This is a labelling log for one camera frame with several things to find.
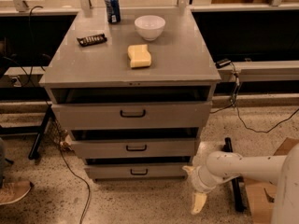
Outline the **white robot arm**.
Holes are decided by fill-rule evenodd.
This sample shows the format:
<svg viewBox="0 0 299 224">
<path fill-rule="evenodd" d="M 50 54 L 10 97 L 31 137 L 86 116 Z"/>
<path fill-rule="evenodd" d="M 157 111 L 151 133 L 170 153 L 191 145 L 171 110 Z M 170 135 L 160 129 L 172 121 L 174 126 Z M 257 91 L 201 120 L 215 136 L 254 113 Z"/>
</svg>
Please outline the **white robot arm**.
<svg viewBox="0 0 299 224">
<path fill-rule="evenodd" d="M 192 184 L 193 215 L 199 214 L 209 192 L 243 176 L 277 187 L 271 224 L 295 224 L 299 215 L 299 144 L 286 155 L 243 157 L 235 152 L 214 151 L 204 165 L 183 166 Z"/>
</svg>

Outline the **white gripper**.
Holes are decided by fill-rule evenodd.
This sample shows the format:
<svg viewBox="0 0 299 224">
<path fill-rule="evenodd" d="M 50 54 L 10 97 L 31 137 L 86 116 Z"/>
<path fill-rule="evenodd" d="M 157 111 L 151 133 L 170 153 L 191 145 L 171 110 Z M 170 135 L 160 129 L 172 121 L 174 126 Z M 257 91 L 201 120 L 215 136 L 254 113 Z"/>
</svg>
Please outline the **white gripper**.
<svg viewBox="0 0 299 224">
<path fill-rule="evenodd" d="M 191 175 L 192 186 L 197 191 L 192 195 L 192 214 L 197 215 L 206 203 L 206 193 L 216 188 L 217 181 L 205 165 L 197 167 L 185 165 L 182 169 Z"/>
</svg>

